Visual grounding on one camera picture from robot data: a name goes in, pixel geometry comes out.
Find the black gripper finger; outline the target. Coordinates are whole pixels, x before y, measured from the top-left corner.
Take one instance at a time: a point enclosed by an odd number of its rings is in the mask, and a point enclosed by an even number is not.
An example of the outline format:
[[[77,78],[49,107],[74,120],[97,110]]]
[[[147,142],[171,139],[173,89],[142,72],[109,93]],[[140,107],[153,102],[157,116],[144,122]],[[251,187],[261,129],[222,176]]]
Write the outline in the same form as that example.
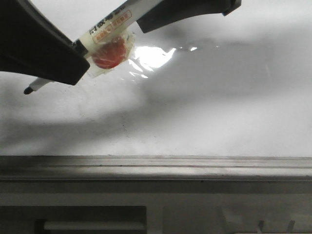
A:
[[[28,0],[0,2],[0,69],[76,85],[89,69],[72,42]]]
[[[136,22],[143,33],[187,18],[207,15],[228,15],[241,6],[240,0],[163,0]]]

